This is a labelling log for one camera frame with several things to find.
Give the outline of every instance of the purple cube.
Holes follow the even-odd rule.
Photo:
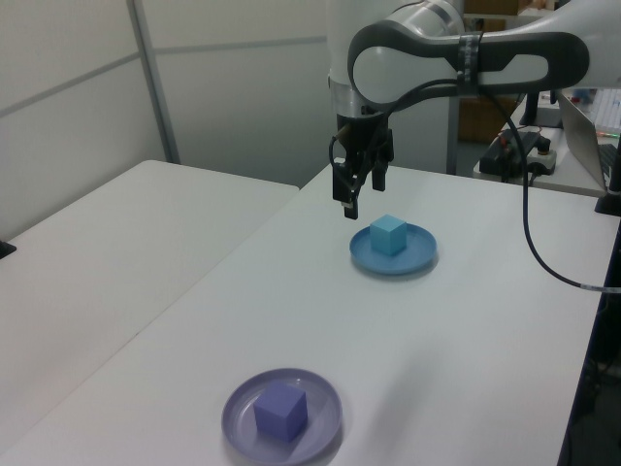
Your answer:
[[[272,382],[253,405],[256,427],[284,442],[291,442],[309,417],[304,390],[282,382]]]

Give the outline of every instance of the light blue cube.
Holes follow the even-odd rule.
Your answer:
[[[393,216],[383,216],[371,224],[371,247],[386,255],[406,248],[408,225]]]

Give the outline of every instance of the white table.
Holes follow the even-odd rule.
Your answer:
[[[0,453],[297,188],[144,162],[0,260]]]
[[[599,294],[527,250],[520,188],[391,167],[343,218],[324,170],[0,457],[0,465],[246,465],[220,431],[244,380],[300,367],[343,401],[316,464],[556,465]],[[604,280],[618,218],[533,190],[531,227],[559,272]],[[352,235],[390,213],[431,231],[427,274],[352,265]]]
[[[550,104],[549,100],[544,101],[539,98],[539,107],[548,109],[558,109],[558,104]],[[526,99],[515,109],[511,119],[519,126],[519,120],[524,115],[526,108]],[[538,127],[526,127],[520,129],[520,131],[539,131]],[[542,175],[535,178],[533,187],[540,187],[543,189],[553,189],[555,191],[571,192],[574,194],[582,194],[585,196],[600,197],[605,194],[604,190],[595,181],[584,166],[573,156],[570,152],[567,141],[565,139],[565,131],[558,128],[542,128],[541,136],[550,140],[550,147],[557,151],[556,169],[550,176]],[[614,144],[619,143],[619,140],[612,138],[598,138],[600,144]],[[481,173],[479,170],[479,164],[473,168],[473,178],[479,180],[499,181],[500,177],[494,175],[487,175]],[[521,184],[522,177],[517,177],[509,180],[514,184]]]

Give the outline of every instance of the cube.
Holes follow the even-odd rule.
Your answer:
[[[371,223],[371,248],[386,255],[395,255],[406,248],[408,225],[393,216],[383,216]]]
[[[298,387],[273,382],[253,404],[256,427],[284,442],[291,442],[307,423],[307,394]]]

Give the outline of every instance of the cardboard box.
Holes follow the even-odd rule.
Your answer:
[[[516,16],[533,0],[466,0],[464,13]]]
[[[498,97],[505,111],[511,115],[517,107],[515,99]],[[490,144],[506,122],[498,109],[485,98],[464,98],[459,103],[460,141]]]

